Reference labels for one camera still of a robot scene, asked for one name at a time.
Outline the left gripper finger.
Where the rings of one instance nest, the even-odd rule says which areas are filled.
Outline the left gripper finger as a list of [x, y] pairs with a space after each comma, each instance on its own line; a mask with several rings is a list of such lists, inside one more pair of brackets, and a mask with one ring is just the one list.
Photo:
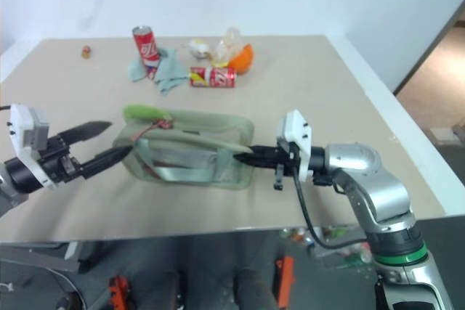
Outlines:
[[79, 173], [85, 179], [91, 178], [121, 162], [131, 151], [131, 145], [112, 147], [82, 164]]
[[112, 126], [112, 123], [109, 121], [89, 121], [60, 132], [59, 137], [67, 144], [67, 146], [71, 146], [77, 142], [85, 142], [99, 136], [110, 126]]

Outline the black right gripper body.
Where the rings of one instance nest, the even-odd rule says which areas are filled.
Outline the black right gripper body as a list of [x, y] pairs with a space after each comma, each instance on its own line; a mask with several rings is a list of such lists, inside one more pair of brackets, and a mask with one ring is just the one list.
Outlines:
[[283, 179], [285, 177], [294, 178], [294, 174], [299, 170], [299, 148], [294, 142], [291, 142], [288, 148], [285, 148], [283, 145], [278, 145], [275, 155], [275, 182], [273, 188], [281, 191], [283, 189]]

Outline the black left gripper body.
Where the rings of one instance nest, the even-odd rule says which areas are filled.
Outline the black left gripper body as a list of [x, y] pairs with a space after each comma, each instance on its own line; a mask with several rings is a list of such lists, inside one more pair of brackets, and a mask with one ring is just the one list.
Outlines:
[[59, 133], [48, 138], [46, 147], [39, 150], [39, 165], [55, 183], [67, 183], [82, 175], [81, 164], [70, 155], [70, 146], [80, 139], [74, 133]]

